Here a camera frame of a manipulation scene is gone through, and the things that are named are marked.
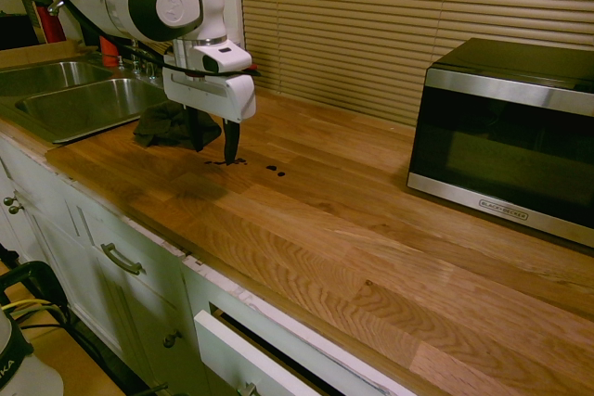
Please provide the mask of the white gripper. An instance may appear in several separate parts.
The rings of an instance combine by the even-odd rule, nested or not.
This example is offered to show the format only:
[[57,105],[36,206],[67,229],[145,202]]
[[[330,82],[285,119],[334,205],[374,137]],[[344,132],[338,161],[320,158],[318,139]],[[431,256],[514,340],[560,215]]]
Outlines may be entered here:
[[163,88],[166,96],[187,108],[187,131],[193,148],[203,150],[203,132],[199,112],[225,119],[224,158],[226,165],[236,160],[240,123],[251,118],[256,111],[255,87],[252,77],[246,74],[234,76],[204,76],[190,78],[178,70],[163,69]]

